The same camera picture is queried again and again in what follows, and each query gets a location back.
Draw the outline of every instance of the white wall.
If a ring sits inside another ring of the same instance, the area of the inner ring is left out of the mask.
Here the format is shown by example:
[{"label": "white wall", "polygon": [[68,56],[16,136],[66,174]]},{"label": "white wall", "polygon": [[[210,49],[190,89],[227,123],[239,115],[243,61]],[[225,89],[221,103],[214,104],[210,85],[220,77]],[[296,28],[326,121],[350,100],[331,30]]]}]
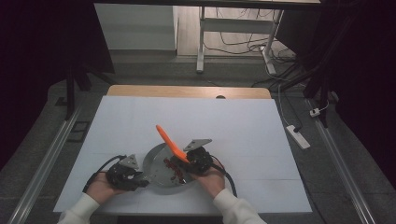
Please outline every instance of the white wall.
[{"label": "white wall", "polygon": [[95,4],[95,8],[109,49],[177,48],[176,7]]}]

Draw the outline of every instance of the white board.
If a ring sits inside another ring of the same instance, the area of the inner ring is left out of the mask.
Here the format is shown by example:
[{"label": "white board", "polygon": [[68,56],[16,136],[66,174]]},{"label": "white board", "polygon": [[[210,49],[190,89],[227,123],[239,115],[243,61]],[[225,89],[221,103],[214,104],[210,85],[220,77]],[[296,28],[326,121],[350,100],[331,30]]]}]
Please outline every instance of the white board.
[{"label": "white board", "polygon": [[[145,155],[163,142],[156,124],[180,148],[193,138],[211,138],[213,142],[205,149],[233,177],[238,197],[259,213],[312,211],[274,100],[105,96],[54,212],[70,208],[88,178],[110,158],[136,154],[141,167]],[[195,181],[173,189],[149,185],[114,197],[99,211],[114,215],[219,214]]]}]

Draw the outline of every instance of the orange object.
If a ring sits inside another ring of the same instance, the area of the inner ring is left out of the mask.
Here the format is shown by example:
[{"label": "orange object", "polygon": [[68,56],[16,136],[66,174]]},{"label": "orange object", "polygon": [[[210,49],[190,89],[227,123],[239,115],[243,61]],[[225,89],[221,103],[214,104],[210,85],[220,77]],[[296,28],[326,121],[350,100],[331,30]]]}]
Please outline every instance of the orange object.
[{"label": "orange object", "polygon": [[180,150],[177,145],[172,142],[172,140],[169,138],[169,136],[166,134],[166,132],[163,130],[163,128],[160,125],[156,125],[155,126],[157,128],[158,133],[160,134],[160,136],[163,138],[163,141],[166,143],[166,145],[169,146],[169,148],[171,149],[172,153],[178,157],[179,159],[181,159],[184,162],[189,162],[187,160],[187,154],[184,153],[182,150]]}]

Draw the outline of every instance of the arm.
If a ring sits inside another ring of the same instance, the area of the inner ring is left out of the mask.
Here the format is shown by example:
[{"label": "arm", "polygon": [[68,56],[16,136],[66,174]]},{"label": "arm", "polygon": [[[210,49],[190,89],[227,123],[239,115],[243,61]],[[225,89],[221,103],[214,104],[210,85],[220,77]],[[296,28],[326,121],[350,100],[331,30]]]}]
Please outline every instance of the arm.
[{"label": "arm", "polygon": [[88,224],[90,216],[100,204],[123,192],[120,189],[113,189],[107,182],[106,174],[99,173],[88,187],[87,193],[83,193],[72,208],[61,214],[58,224]]},{"label": "arm", "polygon": [[247,201],[236,198],[225,188],[224,175],[220,171],[210,168],[204,175],[191,176],[214,198],[213,204],[223,215],[224,224],[265,224]]}]

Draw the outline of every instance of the hand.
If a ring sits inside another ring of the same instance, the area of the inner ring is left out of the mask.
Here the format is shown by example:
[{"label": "hand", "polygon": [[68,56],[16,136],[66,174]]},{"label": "hand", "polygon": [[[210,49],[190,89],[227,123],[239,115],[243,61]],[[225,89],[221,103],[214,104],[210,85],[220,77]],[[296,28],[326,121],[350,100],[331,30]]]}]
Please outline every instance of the hand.
[{"label": "hand", "polygon": [[87,189],[87,194],[99,204],[105,203],[114,195],[126,192],[122,189],[114,189],[106,178],[106,173],[99,173]]},{"label": "hand", "polygon": [[[218,162],[214,161],[214,163],[217,166],[220,166]],[[224,175],[213,167],[203,175],[191,174],[191,176],[202,185],[212,198],[215,198],[222,190],[225,189]]]}]

